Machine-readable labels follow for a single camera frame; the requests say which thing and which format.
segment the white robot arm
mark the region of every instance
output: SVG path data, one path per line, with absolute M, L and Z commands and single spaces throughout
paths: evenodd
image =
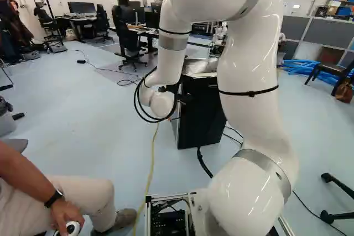
M 298 161 L 278 112 L 276 52 L 283 0 L 165 0 L 158 66 L 140 87 L 140 101 L 158 117 L 174 106 L 155 85 L 179 81 L 191 24 L 228 21 L 217 68 L 225 116 L 242 132 L 242 149 L 213 177 L 210 211 L 229 236 L 264 236 L 280 215 L 298 175 Z

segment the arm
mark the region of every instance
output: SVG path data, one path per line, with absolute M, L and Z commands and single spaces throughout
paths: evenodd
M 48 201 L 56 189 L 36 166 L 16 150 L 0 141 L 0 177 L 9 185 L 43 202 Z M 84 218 L 79 209 L 61 198 L 51 206 L 51 214 L 61 235 L 66 235 L 66 222 L 78 221 L 81 227 Z

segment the controller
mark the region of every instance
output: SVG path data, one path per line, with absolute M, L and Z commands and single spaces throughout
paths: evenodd
M 80 232 L 80 224 L 76 221 L 69 221 L 66 224 L 67 235 L 68 236 L 77 236 Z M 59 231 L 55 231 L 53 236 L 60 236 Z

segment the yellow cable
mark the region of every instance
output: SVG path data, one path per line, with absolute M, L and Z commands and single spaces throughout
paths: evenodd
M 146 188 L 145 188 L 145 194 L 144 194 L 144 200 L 142 202 L 142 204 L 140 205 L 139 207 L 139 210 L 138 210 L 138 214 L 137 214 L 137 220 L 135 221 L 135 225 L 134 225 L 134 228 L 133 228 L 133 236 L 136 236 L 136 233 L 137 233 L 137 225 L 139 223 L 139 217 L 140 217 L 140 214 L 141 212 L 143 211 L 143 209 L 145 208 L 145 197 L 148 195 L 149 193 L 149 188 L 150 188 L 150 184 L 151 184 L 151 180 L 153 179 L 153 172 L 154 172 L 154 164 L 155 164 L 155 158 L 154 158 L 154 150 L 155 150 L 155 147 L 154 147 L 154 143 L 155 143 L 155 138 L 156 138 L 156 135 L 157 135 L 157 132 L 159 130 L 159 124 L 157 124 L 157 127 L 156 127 L 156 131 L 155 131 L 155 134 L 153 136 L 153 140 L 151 142 L 151 166 L 150 166 L 150 173 L 149 173 L 149 177 L 148 177 L 148 182 L 146 184 Z

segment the computer monitor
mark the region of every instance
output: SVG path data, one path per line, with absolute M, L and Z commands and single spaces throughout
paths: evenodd
M 160 13 L 146 11 L 145 24 L 148 28 L 158 29 L 160 26 Z
M 120 6 L 122 14 L 121 20 L 125 23 L 132 23 L 135 24 L 136 17 L 135 17 L 135 10 L 131 7 Z
M 71 13 L 96 13 L 95 4 L 90 2 L 68 2 Z
M 161 3 L 155 3 L 155 2 L 152 2 L 151 3 L 151 11 L 152 12 L 161 12 Z
M 144 8 L 134 8 L 134 11 L 138 13 L 138 23 L 145 23 L 145 10 L 144 10 Z
M 129 1 L 129 6 L 131 8 L 140 8 L 141 3 L 140 3 L 140 1 Z

